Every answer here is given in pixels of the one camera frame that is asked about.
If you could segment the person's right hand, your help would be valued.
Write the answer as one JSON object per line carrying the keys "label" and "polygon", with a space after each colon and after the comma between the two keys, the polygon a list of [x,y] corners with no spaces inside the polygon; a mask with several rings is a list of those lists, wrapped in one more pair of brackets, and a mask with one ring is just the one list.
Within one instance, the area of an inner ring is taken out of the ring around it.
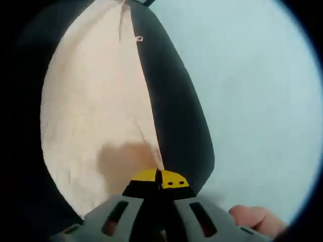
{"label": "person's right hand", "polygon": [[287,225],[275,213],[264,207],[236,205],[229,210],[236,225],[249,227],[257,232],[276,238]]}

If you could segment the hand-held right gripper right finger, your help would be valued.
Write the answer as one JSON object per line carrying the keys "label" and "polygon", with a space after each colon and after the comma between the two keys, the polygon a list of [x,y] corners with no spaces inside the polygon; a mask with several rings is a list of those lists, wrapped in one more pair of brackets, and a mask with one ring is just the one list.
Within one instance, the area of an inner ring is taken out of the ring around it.
{"label": "hand-held right gripper right finger", "polygon": [[178,173],[161,170],[168,241],[272,241],[207,199],[198,197]]}

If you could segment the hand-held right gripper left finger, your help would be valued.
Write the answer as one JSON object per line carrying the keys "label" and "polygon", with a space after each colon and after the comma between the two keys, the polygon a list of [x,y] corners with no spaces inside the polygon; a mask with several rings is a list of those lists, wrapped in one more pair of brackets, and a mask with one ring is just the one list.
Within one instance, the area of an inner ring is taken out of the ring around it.
{"label": "hand-held right gripper left finger", "polygon": [[144,214],[161,187],[159,169],[135,175],[121,195],[115,195],[85,215],[82,224],[74,224],[50,238],[50,241],[130,241],[134,225]]}

